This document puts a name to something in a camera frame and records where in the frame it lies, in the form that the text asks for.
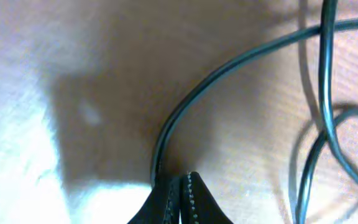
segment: brown surface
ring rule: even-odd
[[[0,0],[0,223],[128,221],[169,112],[231,57],[318,23],[321,1],[296,2]],[[358,1],[338,14],[358,17]],[[314,38],[218,83],[175,131],[169,170],[197,170],[234,223],[291,223],[288,184],[316,136],[297,152],[317,61]],[[334,102],[358,103],[358,31],[336,36],[333,90]],[[358,165],[358,119],[339,138]],[[357,203],[328,150],[314,179],[309,223]],[[358,223],[358,209],[344,220]]]

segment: black cable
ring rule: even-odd
[[[153,187],[158,182],[158,175],[162,170],[162,158],[165,154],[167,143],[172,135],[172,132],[177,125],[184,112],[194,103],[202,93],[204,93],[212,84],[218,81],[220,78],[225,77],[230,72],[244,66],[245,64],[261,58],[271,52],[274,52],[282,47],[288,46],[299,40],[305,40],[314,35],[321,34],[321,52],[320,52],[320,65],[319,65],[319,98],[321,105],[321,112],[324,118],[324,127],[327,131],[320,133],[319,137],[308,157],[306,162],[304,173],[301,180],[301,189],[298,199],[298,205],[296,209],[297,221],[299,223],[305,219],[308,199],[310,196],[310,187],[313,180],[313,171],[318,160],[319,150],[324,144],[325,138],[328,139],[331,146],[331,151],[341,165],[345,168],[345,171],[356,181],[358,184],[358,170],[347,160],[339,148],[339,144],[335,132],[335,123],[333,121],[333,112],[331,106],[331,67],[332,67],[332,52],[333,52],[333,32],[341,30],[358,29],[358,19],[339,21],[334,23],[336,0],[325,0],[322,13],[321,27],[314,26],[307,29],[299,30],[294,33],[288,34],[279,39],[273,40],[265,45],[252,49],[246,53],[243,53],[231,61],[225,63],[217,70],[209,74],[200,84],[198,84],[173,110],[171,115],[164,123],[162,130],[158,136],[157,143],[154,149],[154,155],[152,158],[151,167],[151,181]],[[338,123],[341,119],[344,120],[348,116],[352,116],[352,113],[344,113],[338,117]]]
[[[358,168],[341,152],[336,129],[331,100],[331,79],[334,49],[334,23],[337,0],[325,0],[321,13],[320,56],[319,56],[319,105],[324,129],[333,156],[343,169],[358,184]]]

